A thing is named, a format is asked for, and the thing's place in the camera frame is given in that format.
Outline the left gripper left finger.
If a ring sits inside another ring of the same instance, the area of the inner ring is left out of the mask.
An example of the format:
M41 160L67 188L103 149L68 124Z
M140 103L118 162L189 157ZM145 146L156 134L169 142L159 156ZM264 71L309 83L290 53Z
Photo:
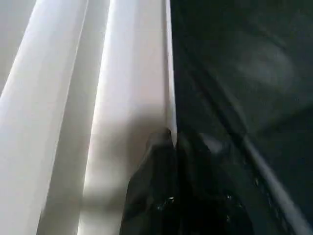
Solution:
M137 171L129 180L119 233L177 235L179 184L176 150L167 128L149 136Z

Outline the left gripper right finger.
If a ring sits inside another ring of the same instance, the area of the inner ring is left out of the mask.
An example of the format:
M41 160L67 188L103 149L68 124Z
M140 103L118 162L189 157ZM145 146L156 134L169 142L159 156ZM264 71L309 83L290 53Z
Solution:
M204 134L179 133L181 234L254 234L248 212L222 166L229 151L229 144Z

